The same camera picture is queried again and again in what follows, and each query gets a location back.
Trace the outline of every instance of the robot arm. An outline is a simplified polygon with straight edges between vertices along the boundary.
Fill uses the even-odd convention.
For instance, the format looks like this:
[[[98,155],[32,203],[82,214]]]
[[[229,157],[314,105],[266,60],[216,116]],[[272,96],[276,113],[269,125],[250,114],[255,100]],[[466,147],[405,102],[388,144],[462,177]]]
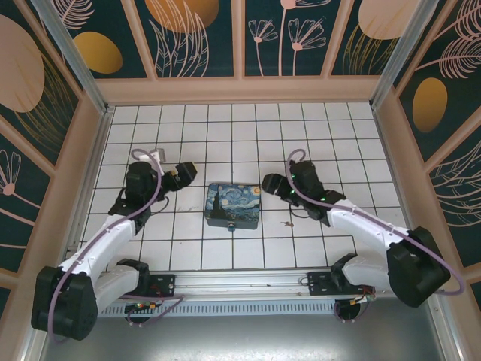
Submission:
[[[291,161],[289,169],[292,181],[304,195],[334,207],[307,202],[291,188],[287,178],[279,174],[266,175],[262,189],[291,205],[303,207],[313,220],[348,232],[380,255],[360,257],[352,253],[339,259],[331,267],[331,278],[340,290],[348,284],[390,289],[406,305],[419,307],[449,280],[449,271],[438,261],[393,232],[409,235],[440,256],[428,230],[422,227],[409,230],[393,225],[387,227],[390,231],[384,230],[376,223],[386,225],[386,222],[370,214],[370,220],[360,217],[359,213],[366,212],[346,199],[344,194],[325,190],[313,163]]]
[[[158,151],[153,154],[153,158],[160,162]],[[74,269],[61,289],[53,312],[53,331],[57,335],[82,340],[92,330],[99,311],[110,303],[126,293],[147,296],[150,285],[149,266],[146,263],[123,259],[108,274],[101,274],[118,251],[149,220],[150,207],[131,219],[122,219],[148,204],[155,194],[159,178],[162,188],[156,200],[162,201],[167,192],[176,192],[190,185],[197,171],[193,163],[187,162],[177,165],[176,171],[168,173],[160,168],[161,174],[158,174],[151,164],[142,158],[139,160],[129,166],[126,188],[120,191],[101,229],[59,267],[44,267],[39,272],[32,310],[33,328],[47,330],[54,290],[66,270],[73,265]]]

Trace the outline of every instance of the metal vent grille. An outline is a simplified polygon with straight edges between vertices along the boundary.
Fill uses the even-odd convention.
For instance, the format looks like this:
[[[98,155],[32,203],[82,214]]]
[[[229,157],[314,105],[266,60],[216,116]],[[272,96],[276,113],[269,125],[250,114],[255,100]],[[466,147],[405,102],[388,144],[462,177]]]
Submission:
[[[142,310],[131,317],[156,316],[165,311],[171,303],[156,310]],[[112,304],[105,308],[99,317],[125,317],[126,304]],[[167,317],[188,316],[253,316],[275,314],[332,314],[334,300],[301,301],[239,301],[239,302],[184,302],[178,305]]]

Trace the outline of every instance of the line-art flower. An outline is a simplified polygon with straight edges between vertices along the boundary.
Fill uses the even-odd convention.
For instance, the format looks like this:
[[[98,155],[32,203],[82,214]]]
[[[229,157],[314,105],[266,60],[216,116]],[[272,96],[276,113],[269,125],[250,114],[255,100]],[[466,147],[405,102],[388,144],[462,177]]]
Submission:
[[[284,23],[286,21],[287,10],[295,8],[314,8],[316,6],[322,6],[329,4],[331,0],[280,0],[280,4],[283,7],[283,17],[280,21],[280,36],[279,36],[279,76],[283,76],[283,35],[284,35]]]
[[[250,20],[249,30],[256,43],[257,63],[259,64],[259,70],[263,77],[264,73],[262,72],[261,57],[259,55],[259,43],[277,39],[277,32],[274,31],[275,26],[272,23],[272,20],[260,20],[259,23],[255,20]]]
[[[292,75],[295,75],[295,60],[297,52],[325,46],[325,37],[322,20],[305,20],[299,27],[299,19],[290,20],[289,37],[291,38],[294,60],[292,62]]]
[[[14,196],[28,205],[40,208],[39,205],[36,205],[34,202],[30,202],[28,199],[25,199],[15,193],[15,183],[17,182],[18,175],[20,173],[21,164],[22,157],[19,154],[12,152],[9,159],[7,151],[3,149],[0,150],[0,196]],[[35,225],[35,222],[27,220],[26,218],[23,218],[17,214],[13,214],[5,209],[0,208],[0,213],[30,226]]]

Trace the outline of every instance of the starry night tin box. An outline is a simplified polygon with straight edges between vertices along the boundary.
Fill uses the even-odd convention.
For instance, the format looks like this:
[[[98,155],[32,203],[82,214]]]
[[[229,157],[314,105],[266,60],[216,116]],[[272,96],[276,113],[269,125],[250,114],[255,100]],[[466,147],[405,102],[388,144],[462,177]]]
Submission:
[[[212,183],[207,193],[204,215],[209,226],[233,232],[256,229],[259,223],[261,187]]]

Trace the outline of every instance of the white grid floor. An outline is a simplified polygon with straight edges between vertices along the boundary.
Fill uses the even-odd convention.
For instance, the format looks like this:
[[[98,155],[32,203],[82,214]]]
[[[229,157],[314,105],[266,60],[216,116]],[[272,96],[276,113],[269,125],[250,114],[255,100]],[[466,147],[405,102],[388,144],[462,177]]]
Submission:
[[[210,183],[260,184],[266,174],[283,174],[289,153],[304,148],[326,189],[343,192],[366,211],[404,226],[372,118],[368,103],[117,107],[82,241],[99,229],[123,186],[133,162],[130,150],[161,147],[166,170],[192,161],[197,178],[177,194],[169,193],[167,209],[152,216],[111,264],[128,257],[147,262],[151,271],[307,268],[368,252],[342,231],[293,217],[287,203],[269,194],[262,194],[261,220],[254,231],[209,227],[202,211]],[[155,204],[153,211],[163,205]]]

